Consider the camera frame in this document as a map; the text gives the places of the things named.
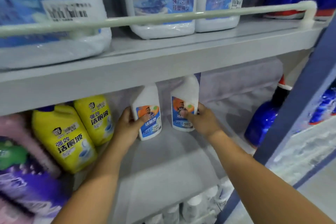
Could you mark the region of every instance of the person's left arm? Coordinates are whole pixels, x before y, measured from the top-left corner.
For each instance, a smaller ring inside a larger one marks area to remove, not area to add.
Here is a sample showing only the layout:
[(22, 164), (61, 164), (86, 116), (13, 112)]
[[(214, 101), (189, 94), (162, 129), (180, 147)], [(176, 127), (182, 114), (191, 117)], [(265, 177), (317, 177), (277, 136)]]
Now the person's left arm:
[(149, 114), (146, 114), (134, 122), (131, 108), (127, 107), (124, 110), (103, 155), (55, 217), (53, 224), (107, 222), (116, 192), (121, 160), (135, 141), (139, 129), (148, 119)]

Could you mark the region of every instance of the forearm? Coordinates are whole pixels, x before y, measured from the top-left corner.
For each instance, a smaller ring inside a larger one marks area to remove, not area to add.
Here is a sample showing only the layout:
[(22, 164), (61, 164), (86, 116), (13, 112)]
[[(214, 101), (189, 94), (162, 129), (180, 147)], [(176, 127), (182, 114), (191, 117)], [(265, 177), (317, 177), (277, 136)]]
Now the forearm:
[(224, 132), (208, 138), (255, 224), (334, 223)]
[(87, 179), (73, 193), (53, 224), (105, 224), (115, 195), (120, 163), (124, 152), (113, 141)]

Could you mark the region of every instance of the person's right arm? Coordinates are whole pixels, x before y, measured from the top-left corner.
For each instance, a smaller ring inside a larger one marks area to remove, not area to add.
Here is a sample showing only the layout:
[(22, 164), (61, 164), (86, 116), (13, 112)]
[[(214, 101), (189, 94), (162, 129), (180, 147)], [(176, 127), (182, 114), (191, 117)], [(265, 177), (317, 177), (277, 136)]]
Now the person's right arm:
[(334, 224), (292, 186), (236, 145), (221, 130), (210, 109), (199, 103), (198, 110), (199, 115), (182, 115), (213, 146), (255, 224)]

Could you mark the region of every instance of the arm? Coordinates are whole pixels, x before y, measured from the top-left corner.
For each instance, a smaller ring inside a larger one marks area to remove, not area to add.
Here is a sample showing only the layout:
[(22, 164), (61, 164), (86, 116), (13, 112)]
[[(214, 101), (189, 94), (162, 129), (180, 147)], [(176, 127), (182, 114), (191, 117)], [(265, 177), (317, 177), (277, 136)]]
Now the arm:
[(334, 223), (320, 209), (237, 146), (213, 112), (199, 103), (200, 115), (183, 114), (215, 149), (255, 224)]
[(133, 121), (130, 108), (122, 113), (113, 137), (84, 183), (73, 193), (53, 224), (105, 224), (117, 187), (120, 163), (149, 114)]

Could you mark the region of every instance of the hand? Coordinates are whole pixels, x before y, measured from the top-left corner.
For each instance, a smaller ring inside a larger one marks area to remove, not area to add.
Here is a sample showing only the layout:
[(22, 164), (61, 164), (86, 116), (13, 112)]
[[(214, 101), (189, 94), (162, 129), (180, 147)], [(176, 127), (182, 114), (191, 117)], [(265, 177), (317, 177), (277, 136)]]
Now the hand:
[(209, 138), (217, 131), (222, 131), (215, 115), (210, 109), (206, 108), (203, 104), (198, 103), (198, 111), (199, 115), (194, 115), (183, 110), (181, 111), (181, 115), (183, 118), (188, 119), (197, 132), (201, 133), (206, 138)]
[(141, 126), (149, 120), (150, 115), (146, 113), (138, 120), (134, 121), (131, 107), (127, 107), (121, 114), (112, 137), (114, 147), (118, 147), (123, 154), (126, 154), (129, 147), (134, 143), (139, 129)]

